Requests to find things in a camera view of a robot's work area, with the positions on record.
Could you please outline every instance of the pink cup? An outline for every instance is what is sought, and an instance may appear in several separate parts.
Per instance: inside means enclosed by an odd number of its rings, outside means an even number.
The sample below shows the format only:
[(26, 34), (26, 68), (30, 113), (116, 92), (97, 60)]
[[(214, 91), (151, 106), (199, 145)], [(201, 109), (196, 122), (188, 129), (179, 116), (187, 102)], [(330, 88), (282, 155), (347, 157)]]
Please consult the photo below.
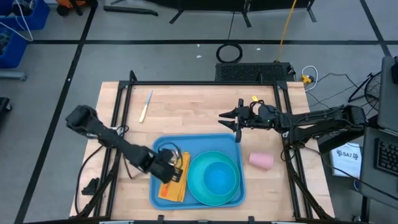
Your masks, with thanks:
[(249, 156), (249, 162), (263, 169), (272, 169), (274, 166), (274, 156), (266, 152), (252, 152)]

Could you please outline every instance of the blue bin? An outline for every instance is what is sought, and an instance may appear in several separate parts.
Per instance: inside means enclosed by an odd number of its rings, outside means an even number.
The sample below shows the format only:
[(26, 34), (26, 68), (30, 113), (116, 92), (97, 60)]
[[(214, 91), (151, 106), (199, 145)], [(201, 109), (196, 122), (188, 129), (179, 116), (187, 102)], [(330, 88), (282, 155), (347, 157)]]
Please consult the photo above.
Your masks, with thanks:
[[(12, 2), (14, 0), (0, 0), (0, 22), (5, 25), (15, 28), (15, 30), (23, 30), (16, 21), (15, 16), (8, 16), (12, 9)], [(49, 16), (50, 8), (44, 0), (36, 0), (33, 12), (29, 16), (25, 16), (25, 20), (30, 30), (43, 29), (45, 21)], [(17, 20), (25, 29), (25, 23), (21, 16), (17, 16)]]
[(0, 28), (0, 34), (5, 31), (11, 36), (3, 53), (0, 54), (0, 68), (15, 68), (21, 62), (27, 41), (7, 28)]

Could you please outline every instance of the floor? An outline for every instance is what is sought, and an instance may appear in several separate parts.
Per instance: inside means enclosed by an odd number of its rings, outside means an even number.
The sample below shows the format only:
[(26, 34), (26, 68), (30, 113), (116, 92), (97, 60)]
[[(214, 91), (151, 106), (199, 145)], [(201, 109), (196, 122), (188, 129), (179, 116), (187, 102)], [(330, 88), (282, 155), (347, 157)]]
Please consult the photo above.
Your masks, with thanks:
[[(0, 96), (9, 97), (14, 105), (0, 128), (2, 223), (14, 223), (36, 160), (47, 149), (24, 221), (68, 217), (86, 140), (69, 131), (64, 118), (76, 105), (95, 106), (101, 82), (127, 80), (131, 69), (139, 80), (214, 80), (215, 52), (228, 38), (232, 20), (229, 38), (248, 40), (242, 45), (242, 62), (274, 61), (289, 13), (288, 9), (251, 12), (252, 28), (247, 28), (241, 14), (184, 12), (170, 25), (175, 9), (141, 0), (120, 3), (159, 12), (153, 17), (105, 12), (103, 4), (109, 1), (100, 1), (97, 10), (85, 9), (83, 16), (72, 12), (67, 17), (58, 16), (52, 6), (45, 29), (33, 31), (35, 41), (14, 69), (26, 72), (28, 79), (0, 81)], [(397, 7), (395, 0), (316, 0), (312, 7), (316, 23), (304, 9), (293, 13), (286, 35), (292, 41), (284, 46), (281, 61), (290, 62), (298, 74), (304, 66), (314, 65), (320, 78), (346, 73), (361, 83), (369, 73), (380, 71), (383, 56), (398, 55)], [(224, 60), (235, 56), (234, 49), (221, 52)], [(310, 93), (323, 100), (346, 88), (322, 102), (336, 106), (345, 104), (354, 91), (346, 77), (329, 75)], [(308, 95), (308, 102), (317, 101)], [(323, 107), (317, 104), (311, 110)], [(376, 113), (369, 111), (369, 105), (363, 108), (368, 116)], [(361, 196), (352, 181), (331, 176), (329, 169), (325, 173), (336, 217), (350, 220), (358, 215)], [(372, 202), (372, 222), (397, 219), (395, 210)]]

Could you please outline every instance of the blue tray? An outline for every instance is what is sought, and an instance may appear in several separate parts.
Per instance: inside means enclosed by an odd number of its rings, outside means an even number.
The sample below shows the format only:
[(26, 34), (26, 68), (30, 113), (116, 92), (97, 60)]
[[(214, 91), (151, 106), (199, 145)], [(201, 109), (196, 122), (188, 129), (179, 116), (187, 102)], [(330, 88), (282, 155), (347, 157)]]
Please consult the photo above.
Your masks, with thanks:
[[(217, 206), (219, 207), (235, 207), (240, 205), (246, 196), (246, 188), (243, 176), (243, 159), (241, 155), (241, 146), (235, 143), (235, 136), (232, 134), (192, 134), (192, 135), (179, 135), (179, 136), (162, 136), (154, 142), (153, 150), (158, 151), (159, 145), (172, 142), (176, 144), (182, 152), (189, 152), (191, 155), (190, 162), (199, 154), (206, 151), (220, 151), (229, 155), (241, 173), (241, 185), (239, 191), (228, 203)], [(161, 210), (176, 210), (176, 209), (195, 209), (195, 208), (215, 208), (200, 203), (193, 197), (191, 191), (187, 186), (185, 198), (183, 202), (171, 202), (158, 198), (160, 180), (155, 177), (150, 177), (150, 191), (149, 198), (151, 204)]]

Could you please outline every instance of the keyboard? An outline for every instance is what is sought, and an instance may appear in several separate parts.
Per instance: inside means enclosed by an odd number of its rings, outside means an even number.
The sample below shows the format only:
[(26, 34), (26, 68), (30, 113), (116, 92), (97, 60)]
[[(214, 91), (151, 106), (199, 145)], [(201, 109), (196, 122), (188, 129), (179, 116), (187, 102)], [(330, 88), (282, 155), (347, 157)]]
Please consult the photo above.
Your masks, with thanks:
[(374, 168), (398, 177), (398, 146), (376, 138)]

